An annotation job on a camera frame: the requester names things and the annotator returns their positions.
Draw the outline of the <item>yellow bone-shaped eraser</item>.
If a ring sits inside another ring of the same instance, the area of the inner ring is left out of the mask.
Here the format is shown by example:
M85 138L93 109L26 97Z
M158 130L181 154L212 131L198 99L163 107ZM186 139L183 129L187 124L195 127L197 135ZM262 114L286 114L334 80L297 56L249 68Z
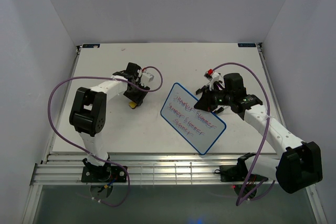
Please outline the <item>yellow bone-shaped eraser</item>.
M129 107L132 109L135 109L137 107L137 104L135 102L129 102Z

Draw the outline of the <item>blue-framed whiteboard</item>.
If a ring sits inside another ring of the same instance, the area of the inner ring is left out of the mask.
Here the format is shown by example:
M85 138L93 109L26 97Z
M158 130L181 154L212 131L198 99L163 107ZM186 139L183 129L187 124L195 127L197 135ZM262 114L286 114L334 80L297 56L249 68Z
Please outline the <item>blue-framed whiteboard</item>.
M197 101L176 82L160 114L200 155L205 155L225 132L227 125L215 114L195 109Z

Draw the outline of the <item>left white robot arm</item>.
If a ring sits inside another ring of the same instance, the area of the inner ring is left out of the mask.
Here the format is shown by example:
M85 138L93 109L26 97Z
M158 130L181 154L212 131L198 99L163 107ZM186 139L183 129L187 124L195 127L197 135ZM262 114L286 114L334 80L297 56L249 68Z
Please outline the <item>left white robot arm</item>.
M106 122L107 103L123 94L130 100L131 108L140 106L150 90L148 85L154 75L130 62L125 70L115 72L111 78L91 88L78 88L69 117L70 124L89 152L84 164L95 166L93 175L100 182L111 177L111 168L105 165L109 155L103 147L101 134Z

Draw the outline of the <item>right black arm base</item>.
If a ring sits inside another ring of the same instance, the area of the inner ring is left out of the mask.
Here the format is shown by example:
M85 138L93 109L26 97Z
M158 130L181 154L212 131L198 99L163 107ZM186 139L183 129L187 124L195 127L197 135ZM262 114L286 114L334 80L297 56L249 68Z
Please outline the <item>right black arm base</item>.
M243 182L249 169L245 165L247 159L253 160L255 153L247 153L238 158L236 165L221 165L214 171L221 177L221 182Z

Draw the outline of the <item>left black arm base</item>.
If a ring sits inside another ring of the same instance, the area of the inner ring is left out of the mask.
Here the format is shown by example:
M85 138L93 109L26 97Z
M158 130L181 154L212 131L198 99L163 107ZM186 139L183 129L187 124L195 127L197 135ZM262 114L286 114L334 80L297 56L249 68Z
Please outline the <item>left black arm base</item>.
M128 168L126 166L124 169L107 163L103 166L96 166L89 163L87 158L84 158L82 162L84 164L81 175L82 183L108 183L113 180L117 183L127 182L125 170Z

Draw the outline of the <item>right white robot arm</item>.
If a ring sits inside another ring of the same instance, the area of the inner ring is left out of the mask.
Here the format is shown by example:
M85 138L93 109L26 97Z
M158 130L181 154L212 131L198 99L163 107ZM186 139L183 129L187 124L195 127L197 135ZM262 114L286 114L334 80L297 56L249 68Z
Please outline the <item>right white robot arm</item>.
M196 91L201 98L195 108L215 112L218 106L229 106L239 117L258 133L266 134L266 141L279 159L247 153L237 164L222 171L226 181L250 180L255 175L278 182L287 193L322 181L321 149L315 142L305 142L290 133L276 119L271 119L261 99L248 94L239 73L224 76L209 70L204 74L209 83Z

